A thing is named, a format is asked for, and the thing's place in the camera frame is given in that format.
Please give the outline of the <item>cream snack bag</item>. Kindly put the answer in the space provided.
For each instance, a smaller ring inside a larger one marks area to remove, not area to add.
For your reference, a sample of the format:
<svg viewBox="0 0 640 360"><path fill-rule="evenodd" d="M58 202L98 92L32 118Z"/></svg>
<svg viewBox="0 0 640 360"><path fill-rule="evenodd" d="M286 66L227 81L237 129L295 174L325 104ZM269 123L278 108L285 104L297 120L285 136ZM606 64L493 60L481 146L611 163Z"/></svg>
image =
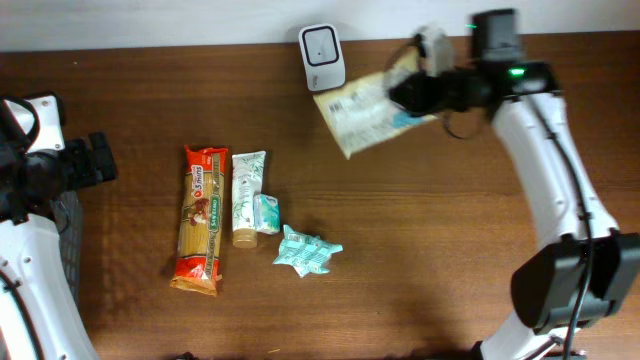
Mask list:
<svg viewBox="0 0 640 360"><path fill-rule="evenodd" d="M434 115L413 117L386 96L385 83L395 84L415 72L417 59L418 53L409 50L385 72L372 73L313 97L346 158L436 119Z"/></svg>

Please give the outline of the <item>white cosmetic tube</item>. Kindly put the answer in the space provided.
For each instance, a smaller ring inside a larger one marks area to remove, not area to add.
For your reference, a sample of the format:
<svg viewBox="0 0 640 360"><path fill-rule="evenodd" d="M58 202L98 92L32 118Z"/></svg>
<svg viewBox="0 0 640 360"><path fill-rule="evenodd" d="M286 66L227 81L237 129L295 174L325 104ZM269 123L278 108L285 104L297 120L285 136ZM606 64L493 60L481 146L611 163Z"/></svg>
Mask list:
<svg viewBox="0 0 640 360"><path fill-rule="evenodd" d="M258 243L254 219L254 196L262 191L266 152L232 156L232 243L251 249Z"/></svg>

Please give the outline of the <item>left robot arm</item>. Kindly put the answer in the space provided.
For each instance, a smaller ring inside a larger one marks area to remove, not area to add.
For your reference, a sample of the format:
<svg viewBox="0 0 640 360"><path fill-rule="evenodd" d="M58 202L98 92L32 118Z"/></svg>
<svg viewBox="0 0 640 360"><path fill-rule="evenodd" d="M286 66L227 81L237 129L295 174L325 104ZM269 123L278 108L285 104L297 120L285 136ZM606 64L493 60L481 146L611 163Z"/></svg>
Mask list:
<svg viewBox="0 0 640 360"><path fill-rule="evenodd" d="M1 98L1 349L10 359L95 359L77 306L77 191L118 176L102 132L67 140L53 93Z"/></svg>

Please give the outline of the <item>teal crinkled snack packet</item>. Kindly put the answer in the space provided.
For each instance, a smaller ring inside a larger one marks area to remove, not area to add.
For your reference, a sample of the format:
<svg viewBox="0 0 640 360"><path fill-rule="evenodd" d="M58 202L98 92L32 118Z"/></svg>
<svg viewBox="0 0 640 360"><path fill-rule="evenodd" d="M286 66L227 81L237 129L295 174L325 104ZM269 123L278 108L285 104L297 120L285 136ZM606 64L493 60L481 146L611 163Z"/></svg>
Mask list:
<svg viewBox="0 0 640 360"><path fill-rule="evenodd" d="M278 255L272 264L291 266L300 278L308 274L328 274L327 265L331 257L343 251L341 244L298 232L289 225L283 227L283 234Z"/></svg>

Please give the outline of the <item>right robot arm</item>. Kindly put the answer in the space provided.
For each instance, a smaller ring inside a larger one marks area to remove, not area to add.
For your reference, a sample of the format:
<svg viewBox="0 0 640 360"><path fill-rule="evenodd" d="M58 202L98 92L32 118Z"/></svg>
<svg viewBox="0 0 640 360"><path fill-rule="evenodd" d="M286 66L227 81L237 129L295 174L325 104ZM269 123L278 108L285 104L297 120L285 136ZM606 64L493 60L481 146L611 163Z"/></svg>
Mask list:
<svg viewBox="0 0 640 360"><path fill-rule="evenodd" d="M551 66L526 57L514 9L471 18L470 63L425 27L416 66L383 83L412 117L481 109L512 158L536 228L537 253L512 275L512 313L468 359L570 359L580 330L615 315L639 273L639 237L622 233L597 196L568 126Z"/></svg>

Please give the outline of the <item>small teal white packet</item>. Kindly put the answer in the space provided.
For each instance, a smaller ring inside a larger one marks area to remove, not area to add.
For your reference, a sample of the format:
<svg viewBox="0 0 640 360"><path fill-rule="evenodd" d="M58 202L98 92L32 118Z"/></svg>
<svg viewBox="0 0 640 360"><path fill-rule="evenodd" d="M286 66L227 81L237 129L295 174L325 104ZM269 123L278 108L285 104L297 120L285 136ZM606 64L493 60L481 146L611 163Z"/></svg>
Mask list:
<svg viewBox="0 0 640 360"><path fill-rule="evenodd" d="M257 194L253 200L255 229L259 233L273 235L280 232L280 210L277 198Z"/></svg>

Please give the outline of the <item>orange spaghetti packet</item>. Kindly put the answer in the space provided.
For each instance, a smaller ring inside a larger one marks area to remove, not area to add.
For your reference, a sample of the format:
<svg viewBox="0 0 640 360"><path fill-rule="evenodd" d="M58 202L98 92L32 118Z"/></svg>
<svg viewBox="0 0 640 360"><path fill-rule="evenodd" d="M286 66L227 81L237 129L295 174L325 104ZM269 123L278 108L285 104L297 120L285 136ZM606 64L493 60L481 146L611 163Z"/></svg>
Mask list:
<svg viewBox="0 0 640 360"><path fill-rule="evenodd" d="M185 149L184 197L180 210L173 288L218 294L224 213L226 148Z"/></svg>

